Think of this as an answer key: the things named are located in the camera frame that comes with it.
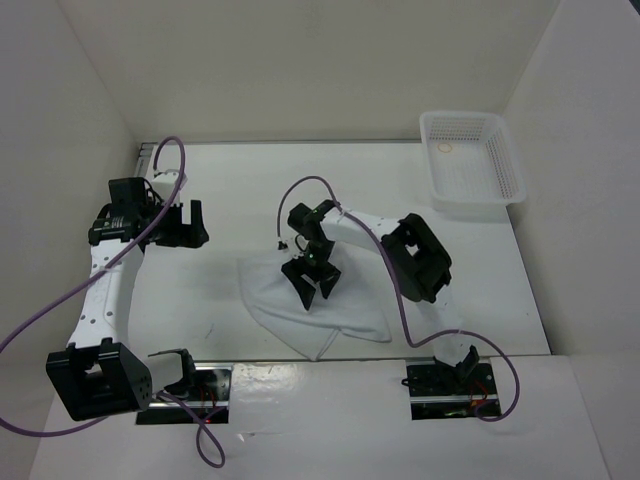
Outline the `white skirt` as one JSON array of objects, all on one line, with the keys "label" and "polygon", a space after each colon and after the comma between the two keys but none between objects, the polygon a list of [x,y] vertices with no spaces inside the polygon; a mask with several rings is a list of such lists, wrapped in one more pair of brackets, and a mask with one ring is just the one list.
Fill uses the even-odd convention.
[{"label": "white skirt", "polygon": [[340,335],[374,343],[392,340],[374,289],[345,248],[331,256],[342,272],[337,286],[327,299],[317,294],[309,309],[281,272],[291,258],[284,251],[269,251],[237,262],[241,299],[256,323],[311,361],[320,360]]}]

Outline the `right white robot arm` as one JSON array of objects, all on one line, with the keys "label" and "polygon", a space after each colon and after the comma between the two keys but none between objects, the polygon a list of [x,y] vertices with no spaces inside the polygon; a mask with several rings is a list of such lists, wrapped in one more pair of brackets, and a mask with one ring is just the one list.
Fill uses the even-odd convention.
[{"label": "right white robot arm", "polygon": [[287,261],[281,272],[296,291],[305,310],[314,297],[328,299],[341,270],[331,263],[337,243],[380,255],[391,280],[406,343],[417,349],[445,336],[461,335],[460,328],[444,327],[423,340],[411,336],[406,300],[422,306],[433,319],[457,317],[451,289],[452,258],[425,220],[410,213],[384,218],[354,212],[327,199],[311,208],[304,203],[290,210],[287,225],[306,241],[302,252]]}]

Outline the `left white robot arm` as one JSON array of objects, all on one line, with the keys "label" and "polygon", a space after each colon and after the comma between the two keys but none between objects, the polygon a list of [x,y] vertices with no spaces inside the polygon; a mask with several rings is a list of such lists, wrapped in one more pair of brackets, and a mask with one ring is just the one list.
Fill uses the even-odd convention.
[{"label": "left white robot arm", "polygon": [[49,354],[46,373],[75,421],[146,410],[166,391],[184,400],[198,390],[199,375],[187,349],[174,348],[139,359],[128,346],[129,316],[145,249],[196,249],[208,239],[202,204],[190,204],[191,219],[174,189],[178,171],[115,179],[110,202],[88,231],[92,268],[99,278],[86,290],[81,315],[66,347]]}]

